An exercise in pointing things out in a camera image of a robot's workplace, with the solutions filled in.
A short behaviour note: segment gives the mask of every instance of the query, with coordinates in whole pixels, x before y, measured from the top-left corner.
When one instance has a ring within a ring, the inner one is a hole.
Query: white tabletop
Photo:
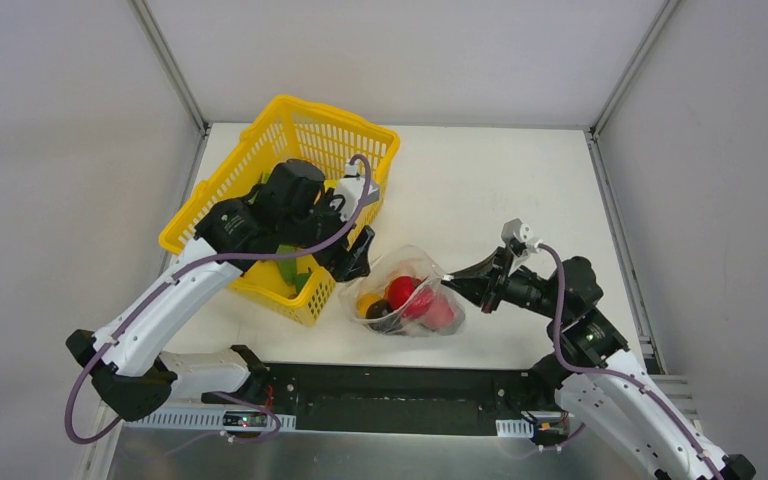
[[[219,166],[246,126],[213,125],[196,182]],[[372,224],[370,259],[413,244],[444,269],[458,270],[501,245],[502,224],[519,217],[563,258],[580,255],[593,262],[605,291],[599,308],[641,356],[583,132],[390,128],[401,137],[401,149]],[[533,256],[526,265],[543,276],[554,270],[548,254]],[[405,338],[349,322],[338,302],[332,295],[317,324],[308,328],[223,291],[167,349],[212,352],[244,344],[263,361],[452,368],[527,368],[551,351],[548,319],[511,305],[484,315],[464,301],[467,320],[456,335]]]

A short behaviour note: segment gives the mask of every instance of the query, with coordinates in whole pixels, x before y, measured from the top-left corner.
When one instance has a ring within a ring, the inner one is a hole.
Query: gray wall
[[[380,123],[590,125],[662,0],[152,0],[205,116],[276,94]]]
[[[157,274],[196,144],[126,2],[0,2],[0,478],[74,472],[63,341]]]
[[[768,478],[768,2],[684,2],[600,145],[670,371]]]

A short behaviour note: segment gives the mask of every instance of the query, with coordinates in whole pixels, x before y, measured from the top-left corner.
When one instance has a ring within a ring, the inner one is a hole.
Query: plastic bag
[[[443,274],[424,251],[407,245],[373,262],[368,277],[340,292],[340,303],[349,319],[377,333],[452,335],[465,314],[457,294],[441,284]]]

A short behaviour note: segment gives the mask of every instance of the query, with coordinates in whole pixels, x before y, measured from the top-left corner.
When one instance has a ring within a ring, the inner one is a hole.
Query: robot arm
[[[240,198],[215,204],[196,225],[177,260],[122,315],[96,332],[76,330],[66,341],[84,367],[102,352],[90,375],[96,391],[124,420],[139,420],[169,398],[198,398],[205,392],[235,391],[250,376],[246,349],[212,354],[163,352],[173,335],[216,292],[244,275],[255,260],[211,261],[218,254],[272,254],[279,245],[313,247],[333,238],[360,202],[378,200],[370,180],[349,164],[334,190],[312,164],[289,160],[275,167],[266,183]],[[313,253],[337,281],[369,273],[369,227],[350,246],[348,233]],[[127,328],[115,333],[136,313]]]
[[[550,354],[529,370],[529,377],[543,386],[539,395],[547,403],[581,419],[643,478],[754,478],[745,457],[726,455],[681,415],[596,308],[603,292],[587,259],[564,261],[564,282],[557,271],[543,279],[521,266],[541,248],[528,226],[508,222],[502,240],[505,245],[490,257],[447,276],[444,284],[484,313],[504,300],[549,318],[555,317],[559,285],[564,285],[559,331],[553,320],[547,332],[553,339],[557,335],[565,361]]]

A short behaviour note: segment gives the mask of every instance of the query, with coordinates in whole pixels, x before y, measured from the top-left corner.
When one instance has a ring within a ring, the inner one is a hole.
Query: metal plate
[[[285,433],[251,445],[203,432],[123,428],[108,479],[164,480],[630,480],[634,473],[596,436],[558,454],[524,438]]]

